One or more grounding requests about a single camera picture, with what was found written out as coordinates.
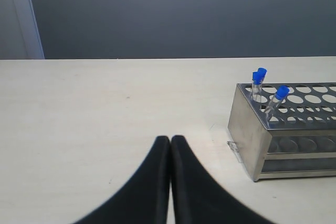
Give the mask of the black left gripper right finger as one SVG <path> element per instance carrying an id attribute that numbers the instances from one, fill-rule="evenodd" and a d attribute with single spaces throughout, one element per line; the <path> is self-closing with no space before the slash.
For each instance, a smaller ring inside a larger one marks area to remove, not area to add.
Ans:
<path id="1" fill-rule="evenodd" d="M 221 187 L 182 135 L 171 139 L 171 161 L 176 223 L 271 223 Z"/>

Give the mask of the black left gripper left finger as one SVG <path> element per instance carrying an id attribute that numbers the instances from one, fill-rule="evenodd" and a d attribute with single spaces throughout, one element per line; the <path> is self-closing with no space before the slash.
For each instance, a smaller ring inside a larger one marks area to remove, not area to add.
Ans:
<path id="1" fill-rule="evenodd" d="M 156 137 L 132 177 L 76 223 L 166 223 L 170 193 L 170 140 Z"/>

